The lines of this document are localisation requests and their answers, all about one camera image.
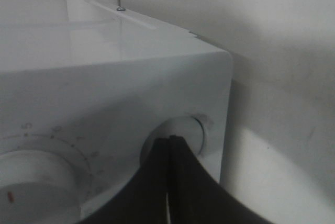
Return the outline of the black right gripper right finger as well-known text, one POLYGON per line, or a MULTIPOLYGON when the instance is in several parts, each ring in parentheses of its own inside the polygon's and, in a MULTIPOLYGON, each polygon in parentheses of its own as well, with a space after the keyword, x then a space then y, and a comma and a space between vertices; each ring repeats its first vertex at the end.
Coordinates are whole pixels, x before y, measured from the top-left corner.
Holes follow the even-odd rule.
POLYGON ((169 210, 172 223, 267 223, 225 191, 179 136, 169 137, 169 210))

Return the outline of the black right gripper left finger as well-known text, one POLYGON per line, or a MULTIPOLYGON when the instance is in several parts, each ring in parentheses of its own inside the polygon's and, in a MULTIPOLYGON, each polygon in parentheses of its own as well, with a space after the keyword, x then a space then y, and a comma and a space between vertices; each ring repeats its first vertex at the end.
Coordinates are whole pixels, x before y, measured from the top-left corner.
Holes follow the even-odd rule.
POLYGON ((168 140, 156 139, 127 185, 80 223, 167 223, 168 164, 168 140))

